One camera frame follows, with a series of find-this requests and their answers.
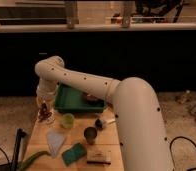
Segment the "green sponge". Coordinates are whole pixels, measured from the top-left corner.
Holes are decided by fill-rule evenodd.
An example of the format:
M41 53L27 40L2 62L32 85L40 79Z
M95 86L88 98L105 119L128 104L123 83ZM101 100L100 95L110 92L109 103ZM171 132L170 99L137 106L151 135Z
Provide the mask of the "green sponge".
M69 166L71 163L77 161L85 155L86 149L80 143L77 143L73 145L70 149L64 151L62 153L62 158L66 166Z

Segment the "green tray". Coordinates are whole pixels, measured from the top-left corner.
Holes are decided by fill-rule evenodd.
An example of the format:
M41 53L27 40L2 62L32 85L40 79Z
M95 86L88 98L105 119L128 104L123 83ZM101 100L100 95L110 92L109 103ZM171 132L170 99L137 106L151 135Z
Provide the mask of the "green tray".
M60 113L102 113L106 107L103 100L89 103L82 97L83 92L60 84L54 108Z

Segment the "metal cup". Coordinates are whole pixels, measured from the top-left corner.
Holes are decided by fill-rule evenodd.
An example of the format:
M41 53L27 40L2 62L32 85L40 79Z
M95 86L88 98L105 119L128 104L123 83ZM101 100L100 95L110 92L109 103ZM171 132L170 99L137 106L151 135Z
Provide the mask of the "metal cup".
M84 130L84 137L86 138L88 144L94 144L95 138L97 137L97 129L95 127L87 127Z

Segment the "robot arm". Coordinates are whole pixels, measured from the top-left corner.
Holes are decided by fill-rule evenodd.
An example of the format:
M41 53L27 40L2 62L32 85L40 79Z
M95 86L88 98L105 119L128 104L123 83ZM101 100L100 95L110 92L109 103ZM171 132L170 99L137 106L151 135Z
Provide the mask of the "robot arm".
M54 98L60 82L113 105L125 171L174 171L157 96L147 82L71 71L58 56L38 62L35 71L44 100Z

